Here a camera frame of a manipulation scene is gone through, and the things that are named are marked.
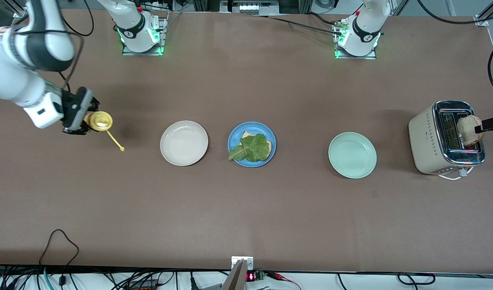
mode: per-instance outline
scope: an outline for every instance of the bread slice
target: bread slice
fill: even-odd
[[[254,136],[254,134],[245,131],[243,132],[243,136],[241,136],[241,138],[245,138],[247,136]],[[272,143],[268,140],[266,140],[266,143],[268,143],[268,155],[266,156],[265,160],[270,156],[270,153],[272,153]]]
[[[456,127],[458,128],[458,134],[462,136],[463,145],[472,146],[483,139],[484,132],[476,133],[474,130],[474,127],[480,125],[481,119],[474,115],[469,115],[458,120]]]

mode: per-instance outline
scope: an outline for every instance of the robotic arm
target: robotic arm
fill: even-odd
[[[61,72],[73,61],[75,48],[56,0],[28,0],[29,24],[0,27],[0,99],[22,107],[38,128],[62,121],[63,132],[84,135],[85,113],[98,101],[84,87],[77,94],[45,81],[37,70]]]
[[[142,53],[160,42],[159,17],[147,11],[139,12],[128,0],[97,0],[112,16],[121,40],[136,53]]]
[[[365,56],[377,46],[381,28],[390,15],[390,0],[362,0],[359,15],[350,15],[342,22],[348,23],[348,30],[338,45],[354,56]]]

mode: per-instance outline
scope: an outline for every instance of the table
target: table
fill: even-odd
[[[79,31],[90,28],[86,13],[64,11]],[[442,99],[493,117],[485,28],[391,17],[377,60],[345,60],[325,33],[184,13],[162,57],[125,57],[110,16],[93,13],[71,87],[94,91],[126,151],[105,133],[39,130],[0,100],[0,263],[36,264],[61,228],[81,248],[78,265],[225,269],[232,255],[252,255],[273,270],[493,273],[493,133],[484,164],[451,182],[416,170],[407,132]],[[160,154],[162,132],[180,120],[209,135],[190,167]],[[278,143],[257,169],[227,161],[231,130],[252,120]],[[327,158],[345,131],[377,150],[376,169],[361,180],[339,176]],[[61,235],[50,250],[48,264],[74,253]]]

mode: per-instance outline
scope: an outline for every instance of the metal base plate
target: metal base plate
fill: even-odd
[[[246,259],[248,262],[248,270],[254,269],[254,257],[232,256],[230,268],[234,268],[234,265],[239,259]]]
[[[335,27],[333,25],[333,31],[338,31],[341,32],[341,29],[338,27]],[[347,58],[347,59],[377,59],[377,55],[375,54],[375,48],[372,48],[372,51],[368,53],[368,55],[364,56],[354,56],[351,55],[350,53],[346,52],[344,48],[338,45],[340,36],[339,35],[334,35],[333,36],[333,41],[334,41],[334,58]]]
[[[475,23],[475,26],[480,26],[480,27],[488,26],[488,21],[486,21],[486,20],[481,20],[481,21],[480,21],[480,20],[478,19],[478,17],[479,17],[479,15],[475,15],[475,16],[474,16],[474,21],[477,21],[477,22]]]
[[[164,43],[166,42],[166,27],[168,25],[168,19],[167,18],[159,18],[159,29],[160,32],[152,31],[152,35],[155,38],[159,39],[159,42],[152,46],[149,50],[145,52],[133,52],[129,50],[125,44],[123,44],[123,50],[121,51],[122,55],[151,55],[151,56],[157,56],[157,55],[163,55],[164,53]]]

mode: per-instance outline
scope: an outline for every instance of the metal bracket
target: metal bracket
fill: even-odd
[[[487,20],[479,20],[479,15],[474,16],[474,21],[477,21],[475,23],[475,26],[477,27],[485,27],[488,26],[488,21]]]
[[[248,270],[254,269],[254,257],[244,257],[244,256],[232,256],[230,268],[234,268],[234,265],[238,260],[244,259],[247,262]]]

